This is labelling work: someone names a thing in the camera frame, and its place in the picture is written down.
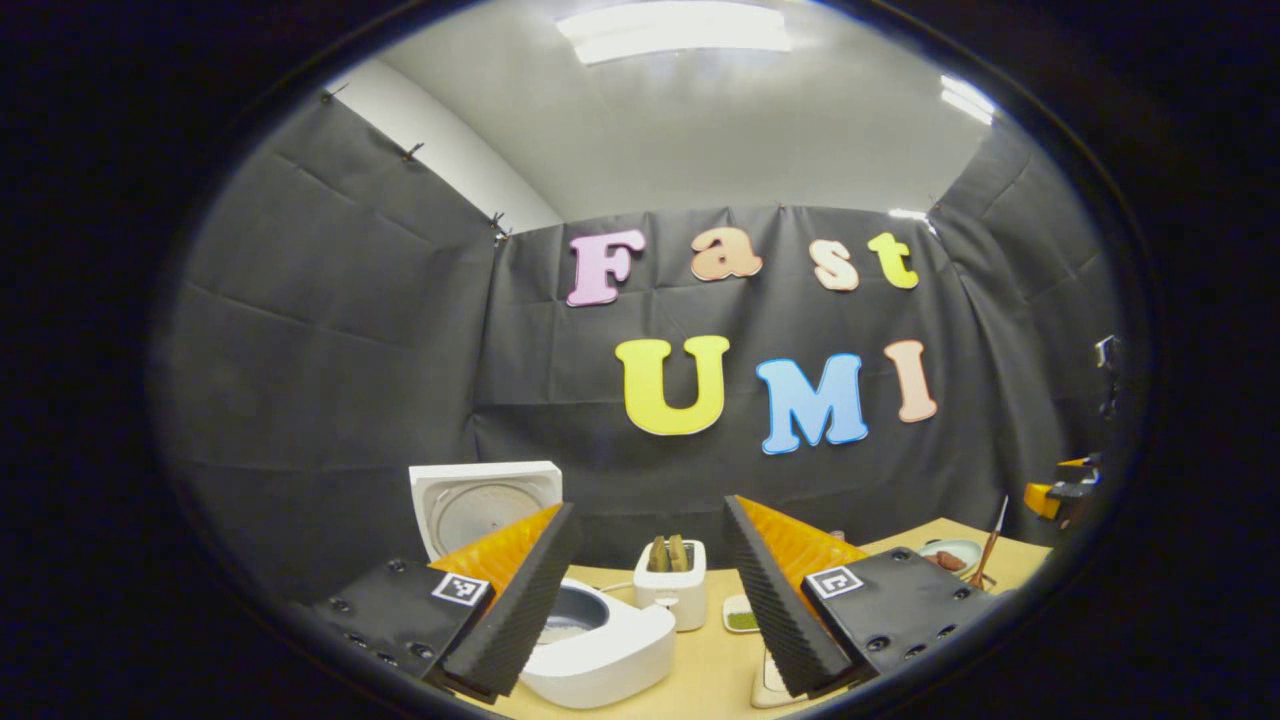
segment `white ceiling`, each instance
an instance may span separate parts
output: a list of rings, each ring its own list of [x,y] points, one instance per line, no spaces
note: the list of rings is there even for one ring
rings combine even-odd
[[[584,67],[556,20],[617,4],[492,0],[381,59],[484,138],[566,220],[730,204],[925,210],[989,128],[940,70],[823,5],[788,54],[696,50]]]

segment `black fabric backdrop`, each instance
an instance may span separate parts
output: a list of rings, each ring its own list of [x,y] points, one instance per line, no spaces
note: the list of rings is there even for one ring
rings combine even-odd
[[[600,218],[512,237],[340,102],[268,138],[200,229],[157,345],[160,423],[175,471],[257,580],[312,600],[390,556],[425,559],[415,464],[549,459],[588,542],[628,566],[655,534],[724,566],[722,496],[741,493],[865,542],[937,516],[989,525],[1028,479],[1096,447],[1092,343],[1116,332],[1101,238],[1066,181],[998,126],[925,224],[823,208]],[[764,269],[701,282],[690,242],[746,231]],[[568,241],[639,229],[621,296],[568,307]],[[892,287],[867,241],[892,232],[919,284]],[[838,240],[860,286],[823,288],[808,246]],[[631,424],[616,346],[672,343],[672,406],[695,398],[687,337],[719,334],[726,406],[686,437]],[[940,405],[914,424],[886,345],[924,343]],[[817,384],[852,352],[869,434],[767,456],[755,366],[790,357]]]

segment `table surface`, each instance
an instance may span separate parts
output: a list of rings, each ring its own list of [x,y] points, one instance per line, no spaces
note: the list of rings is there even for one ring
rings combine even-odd
[[[932,539],[972,539],[978,544],[984,544],[987,536],[988,530],[978,530],[940,518],[919,528],[859,547],[876,555],[899,546],[919,550]],[[1023,585],[1044,562],[1050,550],[1009,538],[998,538],[991,551],[991,557],[987,559],[984,571],[987,577],[996,580],[996,584],[988,587],[988,591],[1000,594]],[[631,582],[632,570],[571,565],[567,577],[603,588]],[[760,638],[760,633],[730,633],[721,620],[721,606],[724,598],[742,594],[742,582],[737,570],[709,570],[707,573],[707,624],[696,630],[676,633],[676,657],[672,673],[658,684],[621,702],[595,710],[570,710],[538,697],[524,683],[517,683],[509,697],[499,697],[493,706],[458,697],[517,720],[554,716],[764,719],[788,715],[829,700],[832,694],[768,710],[751,707],[751,689],[755,684],[756,670],[764,659],[764,641]],[[627,603],[635,602],[630,587],[613,591],[609,594]],[[696,673],[687,671],[690,667],[695,667]]]

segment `open lid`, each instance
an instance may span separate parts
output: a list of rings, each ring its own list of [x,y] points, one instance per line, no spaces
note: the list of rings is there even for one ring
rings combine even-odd
[[[433,561],[563,498],[559,468],[545,460],[416,465],[408,479]]]

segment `white wall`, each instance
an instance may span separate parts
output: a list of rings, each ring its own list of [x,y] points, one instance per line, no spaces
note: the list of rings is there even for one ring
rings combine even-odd
[[[334,100],[408,150],[485,215],[504,213],[499,224],[525,232],[564,220],[525,178],[479,135],[416,82],[381,60],[370,60],[326,85]]]

